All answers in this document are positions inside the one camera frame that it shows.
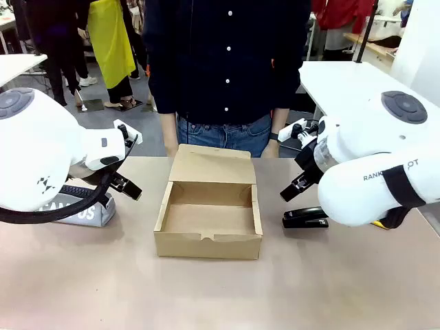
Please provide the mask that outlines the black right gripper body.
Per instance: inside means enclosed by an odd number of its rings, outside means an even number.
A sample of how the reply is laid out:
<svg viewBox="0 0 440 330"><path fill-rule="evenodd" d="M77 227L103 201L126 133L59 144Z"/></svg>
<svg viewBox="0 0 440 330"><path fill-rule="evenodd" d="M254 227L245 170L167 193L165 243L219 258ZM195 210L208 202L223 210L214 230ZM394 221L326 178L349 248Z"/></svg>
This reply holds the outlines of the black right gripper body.
<svg viewBox="0 0 440 330"><path fill-rule="evenodd" d="M295 162L303 170L296 178L298 181L320 181L323 172L318 168L314 158L314 149L317 145L317 137L312 137L301 149L301 152L295 158Z"/></svg>

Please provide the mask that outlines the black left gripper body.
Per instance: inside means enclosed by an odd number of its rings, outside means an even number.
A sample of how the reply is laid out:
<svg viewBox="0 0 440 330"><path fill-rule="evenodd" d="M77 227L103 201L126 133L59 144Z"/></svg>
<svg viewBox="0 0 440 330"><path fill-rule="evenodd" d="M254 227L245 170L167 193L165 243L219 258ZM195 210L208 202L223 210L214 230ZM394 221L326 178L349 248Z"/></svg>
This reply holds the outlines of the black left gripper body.
<svg viewBox="0 0 440 330"><path fill-rule="evenodd" d="M99 170L91 170L84 163L74 165L74 178L81 179L91 186L98 186L105 177L111 177L121 166L120 162L104 166Z"/></svg>

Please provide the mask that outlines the person's left hand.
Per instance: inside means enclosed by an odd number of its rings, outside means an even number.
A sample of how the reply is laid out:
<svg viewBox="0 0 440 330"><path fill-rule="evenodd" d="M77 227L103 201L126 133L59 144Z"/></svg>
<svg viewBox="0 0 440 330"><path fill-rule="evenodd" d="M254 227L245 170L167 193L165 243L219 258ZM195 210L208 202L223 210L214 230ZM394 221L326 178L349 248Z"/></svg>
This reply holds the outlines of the person's left hand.
<svg viewBox="0 0 440 330"><path fill-rule="evenodd" d="M261 158L276 159L279 158L279 143L276 140L270 139L261 153Z"/></svg>

